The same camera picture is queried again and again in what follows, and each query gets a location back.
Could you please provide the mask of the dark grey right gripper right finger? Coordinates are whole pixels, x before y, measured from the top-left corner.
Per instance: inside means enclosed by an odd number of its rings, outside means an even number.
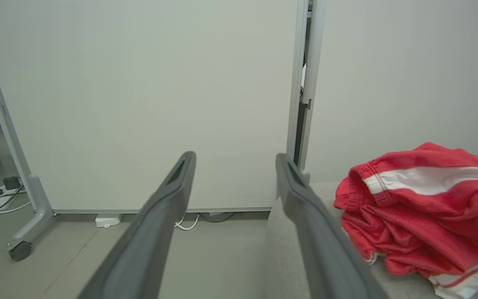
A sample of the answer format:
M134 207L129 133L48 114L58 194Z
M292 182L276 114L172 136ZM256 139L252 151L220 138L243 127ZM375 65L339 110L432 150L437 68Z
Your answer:
M288 155L276 155L276 174L284 212L297 230L311 297L386 299L383 288Z

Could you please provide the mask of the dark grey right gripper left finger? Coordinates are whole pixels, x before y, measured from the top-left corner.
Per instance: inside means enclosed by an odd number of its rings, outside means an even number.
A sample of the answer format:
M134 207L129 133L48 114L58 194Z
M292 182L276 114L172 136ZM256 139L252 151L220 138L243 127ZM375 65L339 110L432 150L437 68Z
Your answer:
M175 223L185 215L197 157L183 153L114 245L80 299L156 299Z

